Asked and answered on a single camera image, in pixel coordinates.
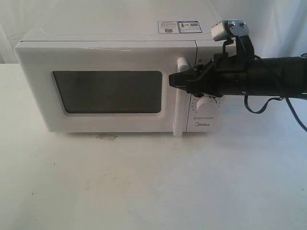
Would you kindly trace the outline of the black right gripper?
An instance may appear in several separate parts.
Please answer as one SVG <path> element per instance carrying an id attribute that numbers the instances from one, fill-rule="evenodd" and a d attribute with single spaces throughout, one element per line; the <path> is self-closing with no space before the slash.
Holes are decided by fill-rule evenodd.
<path id="1" fill-rule="evenodd" d="M 236 55 L 215 54 L 206 64 L 196 65 L 192 69 L 169 75 L 169 85 L 188 93 L 222 95 L 221 83 L 227 74 L 239 74 L 245 71 L 245 60 Z"/>

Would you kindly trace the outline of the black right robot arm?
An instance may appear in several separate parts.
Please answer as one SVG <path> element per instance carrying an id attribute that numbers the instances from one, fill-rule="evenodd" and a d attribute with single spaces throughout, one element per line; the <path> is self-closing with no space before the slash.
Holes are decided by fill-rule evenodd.
<path id="1" fill-rule="evenodd" d="M 307 60 L 301 57 L 246 59 L 217 54 L 205 65 L 169 75 L 169 85 L 196 97 L 207 94 L 306 99 Z"/>

